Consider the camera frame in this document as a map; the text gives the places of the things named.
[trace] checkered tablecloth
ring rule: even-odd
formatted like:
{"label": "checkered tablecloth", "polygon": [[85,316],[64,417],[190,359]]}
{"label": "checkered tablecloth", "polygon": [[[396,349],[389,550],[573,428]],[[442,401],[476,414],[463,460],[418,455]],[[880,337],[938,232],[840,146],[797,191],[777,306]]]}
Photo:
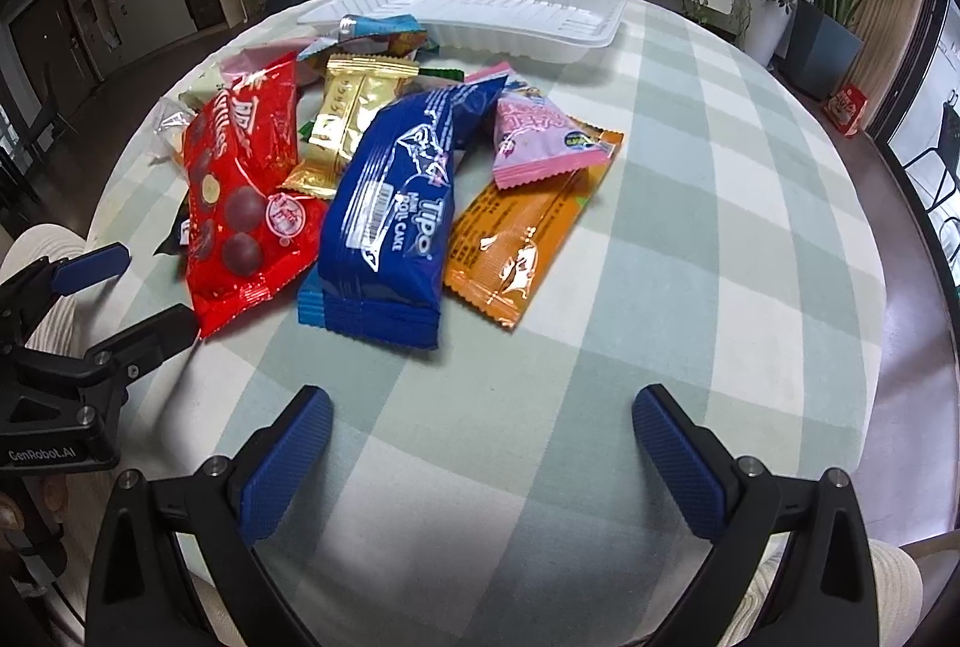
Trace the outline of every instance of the checkered tablecloth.
{"label": "checkered tablecloth", "polygon": [[[232,46],[309,32],[304,9]],[[515,332],[447,298],[439,351],[406,355],[299,326],[290,287],[138,382],[124,410],[125,465],[181,475],[235,452],[302,384],[330,393],[330,449],[258,545],[326,647],[613,647],[656,626],[704,545],[635,445],[630,404],[651,382],[776,473],[859,460],[883,275],[817,121],[739,51],[642,1],[580,63],[514,62],[627,136]],[[490,156],[458,174],[461,210]],[[91,340],[189,302],[178,260],[152,256],[184,191],[141,128],[90,231],[133,254],[83,299]]]}

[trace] chocolate ball image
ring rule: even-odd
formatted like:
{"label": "chocolate ball image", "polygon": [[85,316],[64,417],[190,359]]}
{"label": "chocolate ball image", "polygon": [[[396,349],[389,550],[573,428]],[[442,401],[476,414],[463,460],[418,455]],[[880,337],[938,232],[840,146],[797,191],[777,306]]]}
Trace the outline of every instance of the chocolate ball image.
{"label": "chocolate ball image", "polygon": [[251,233],[260,226],[267,201],[253,187],[239,187],[227,196],[224,218],[227,227],[237,233]]}
{"label": "chocolate ball image", "polygon": [[205,148],[194,159],[190,166],[190,184],[195,187],[203,184],[203,177],[210,172],[210,163],[213,161],[213,152]]}
{"label": "chocolate ball image", "polygon": [[263,265],[263,249],[247,233],[236,233],[224,241],[220,247],[220,259],[224,268],[234,276],[247,278]]}
{"label": "chocolate ball image", "polygon": [[190,251],[195,260],[206,260],[213,254],[213,241],[216,235],[216,226],[213,220],[207,220],[197,228],[197,236],[190,241]]}

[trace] barcode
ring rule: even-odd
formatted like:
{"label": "barcode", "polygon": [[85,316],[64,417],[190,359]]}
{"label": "barcode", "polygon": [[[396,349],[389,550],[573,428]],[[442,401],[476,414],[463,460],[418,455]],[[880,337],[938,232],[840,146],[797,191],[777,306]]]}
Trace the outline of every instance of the barcode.
{"label": "barcode", "polygon": [[380,241],[392,201],[394,187],[391,184],[366,183],[360,196],[360,212],[347,235],[347,248],[371,248]]}

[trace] brown door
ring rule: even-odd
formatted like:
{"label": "brown door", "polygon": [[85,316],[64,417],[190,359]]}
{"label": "brown door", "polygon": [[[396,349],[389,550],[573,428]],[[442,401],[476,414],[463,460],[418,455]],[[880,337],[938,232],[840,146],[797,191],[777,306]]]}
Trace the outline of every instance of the brown door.
{"label": "brown door", "polygon": [[43,83],[46,62],[59,111],[69,116],[93,91],[97,76],[66,0],[34,0],[10,23],[10,32],[37,99],[43,102],[47,95]]}

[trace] pink snack package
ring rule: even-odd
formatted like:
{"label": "pink snack package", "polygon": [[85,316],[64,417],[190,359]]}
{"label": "pink snack package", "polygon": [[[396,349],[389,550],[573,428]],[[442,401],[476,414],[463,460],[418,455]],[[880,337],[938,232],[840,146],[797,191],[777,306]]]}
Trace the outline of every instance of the pink snack package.
{"label": "pink snack package", "polygon": [[493,182],[497,188],[520,186],[608,161],[613,146],[595,140],[506,62],[467,75],[465,83],[507,73],[496,103]]}

